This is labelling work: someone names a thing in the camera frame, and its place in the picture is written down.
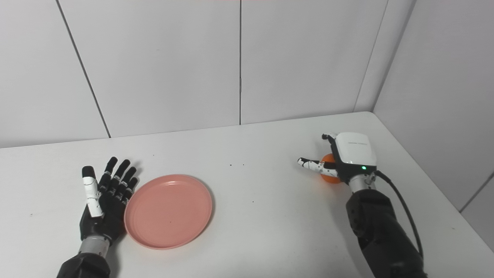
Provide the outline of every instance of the white table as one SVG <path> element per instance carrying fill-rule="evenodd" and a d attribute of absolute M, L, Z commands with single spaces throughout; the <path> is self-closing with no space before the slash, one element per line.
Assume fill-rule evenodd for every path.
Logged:
<path fill-rule="evenodd" d="M 123 238 L 107 257 L 113 277 L 372 277 L 349 227 L 350 189 L 297 164 L 330 152 L 322 133 L 343 131 L 369 136 L 378 168 L 415 218 L 431 278 L 494 276 L 493 252 L 367 112 L 0 149 L 1 276 L 56 276 L 80 245 L 81 167 L 93 165 L 100 176 L 114 155 L 140 169 L 138 186 L 173 173 L 202 180 L 215 206 L 209 226 L 185 246 L 151 250 Z M 382 180 L 376 185 L 412 235 L 393 191 Z"/>

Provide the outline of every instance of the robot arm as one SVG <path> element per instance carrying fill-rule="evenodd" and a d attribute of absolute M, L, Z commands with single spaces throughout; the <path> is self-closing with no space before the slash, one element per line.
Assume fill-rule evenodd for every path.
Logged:
<path fill-rule="evenodd" d="M 376 156 L 369 138 L 359 133 L 324 134 L 331 144 L 334 163 L 299 158 L 304 168 L 338 177 L 350 186 L 352 196 L 346 204 L 350 227 L 376 278 L 426 278 L 420 240 L 414 228 L 419 251 L 396 220 L 391 201 L 376 190 L 376 175 L 392 182 L 377 170 Z M 412 221 L 406 205 L 405 211 Z"/>
<path fill-rule="evenodd" d="M 128 160 L 122 162 L 112 177 L 116 164 L 117 159 L 112 157 L 99 184 L 95 181 L 94 169 L 91 166 L 82 169 L 87 196 L 87 205 L 79 223 L 82 243 L 77 255 L 62 264 L 57 278 L 110 276 L 110 267 L 105 257 L 110 246 L 125 233 L 125 207 L 138 181 L 132 177 L 136 173 L 134 167 L 130 167 L 121 178 L 130 165 Z"/>

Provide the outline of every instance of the black forearm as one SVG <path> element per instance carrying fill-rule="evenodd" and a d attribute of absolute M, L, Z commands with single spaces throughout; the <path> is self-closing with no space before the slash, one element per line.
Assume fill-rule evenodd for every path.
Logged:
<path fill-rule="evenodd" d="M 63 263 L 57 278 L 108 278 L 110 268 L 105 260 L 110 242 L 103 236 L 92 235 L 81 243 L 78 254 Z"/>
<path fill-rule="evenodd" d="M 350 225 L 376 278 L 425 278 L 423 259 L 396 220 L 391 201 L 373 189 L 355 192 L 346 205 Z"/>
<path fill-rule="evenodd" d="M 110 267 L 105 258 L 94 253 L 79 253 L 62 264 L 57 278 L 108 278 Z"/>

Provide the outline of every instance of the fingertip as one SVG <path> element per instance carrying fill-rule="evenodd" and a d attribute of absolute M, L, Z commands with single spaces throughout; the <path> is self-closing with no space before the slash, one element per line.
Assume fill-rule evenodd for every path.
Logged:
<path fill-rule="evenodd" d="M 128 177 L 132 177 L 136 172 L 137 169 L 134 166 L 132 166 L 127 170 L 127 173 L 125 175 Z"/>
<path fill-rule="evenodd" d="M 92 166 L 84 166 L 82 168 L 82 177 L 92 177 L 96 179 L 96 174 L 94 173 L 94 168 Z"/>
<path fill-rule="evenodd" d="M 112 172 L 113 171 L 113 167 L 115 167 L 115 165 L 117 164 L 119 160 L 112 156 L 112 158 L 110 158 L 110 160 L 108 161 L 108 163 L 106 164 L 106 169 L 105 169 L 105 172 Z"/>
<path fill-rule="evenodd" d="M 139 179 L 137 179 L 136 177 L 133 177 L 132 179 L 130 179 L 130 182 L 128 182 L 127 188 L 129 188 L 130 190 L 134 190 L 134 188 L 138 182 L 139 182 Z"/>

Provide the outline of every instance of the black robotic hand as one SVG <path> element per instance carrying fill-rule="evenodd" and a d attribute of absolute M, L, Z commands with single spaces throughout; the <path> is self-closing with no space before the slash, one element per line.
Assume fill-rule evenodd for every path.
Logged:
<path fill-rule="evenodd" d="M 123 176 L 125 170 L 130 165 L 129 160 L 124 160 L 112 175 L 113 168 L 117 164 L 117 158 L 112 157 L 105 169 L 98 184 L 98 191 L 101 193 L 99 204 L 104 213 L 103 217 L 91 217 L 88 206 L 82 213 L 80 222 L 81 240 L 90 235 L 102 235 L 110 241 L 110 245 L 117 238 L 125 233 L 124 212 L 127 202 L 132 197 L 133 189 L 137 184 L 137 178 L 133 177 L 136 172 L 135 167 L 130 167 Z M 85 166 L 82 169 L 82 177 L 95 178 L 94 169 Z"/>
<path fill-rule="evenodd" d="M 62 264 L 57 278 L 108 278 L 110 267 L 105 256 L 108 248 L 117 238 L 125 233 L 124 212 L 127 202 L 132 197 L 137 185 L 133 177 L 136 168 L 130 167 L 124 175 L 130 161 L 127 159 L 118 167 L 112 177 L 117 158 L 112 157 L 98 184 L 99 207 L 102 216 L 92 217 L 86 205 L 82 213 L 79 227 L 81 229 L 81 248 L 78 254 Z M 92 177 L 96 180 L 94 169 L 85 166 L 82 177 Z"/>

